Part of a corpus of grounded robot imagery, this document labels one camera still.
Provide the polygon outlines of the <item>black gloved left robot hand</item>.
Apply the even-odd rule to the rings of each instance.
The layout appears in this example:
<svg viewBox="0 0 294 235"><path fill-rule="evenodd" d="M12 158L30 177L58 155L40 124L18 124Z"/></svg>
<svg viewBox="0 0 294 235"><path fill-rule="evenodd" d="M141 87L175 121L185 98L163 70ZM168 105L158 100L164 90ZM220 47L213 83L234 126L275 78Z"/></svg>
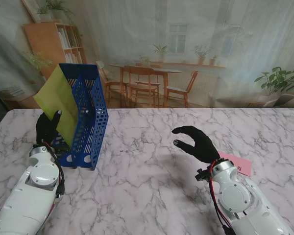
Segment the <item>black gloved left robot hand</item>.
<svg viewBox="0 0 294 235"><path fill-rule="evenodd" d="M52 146L52 141L57 135L57 125L60 121L62 111L58 110L54 113L53 118L49 119L45 113L42 113L36 123L36 143L42 145L47 143Z"/></svg>

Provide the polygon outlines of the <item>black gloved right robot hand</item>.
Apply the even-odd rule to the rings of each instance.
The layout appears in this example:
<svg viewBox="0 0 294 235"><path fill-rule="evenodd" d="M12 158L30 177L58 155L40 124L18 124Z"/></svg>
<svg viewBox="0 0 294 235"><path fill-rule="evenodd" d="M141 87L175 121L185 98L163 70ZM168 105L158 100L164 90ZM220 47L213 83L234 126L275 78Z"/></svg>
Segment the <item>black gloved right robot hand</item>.
<svg viewBox="0 0 294 235"><path fill-rule="evenodd" d="M174 140L173 144L184 152L194 156L199 161L212 164L214 161L220 159L220 155L210 138L196 127L182 126L174 128L171 132L173 134L186 134L194 140L194 146L180 140Z"/></svg>

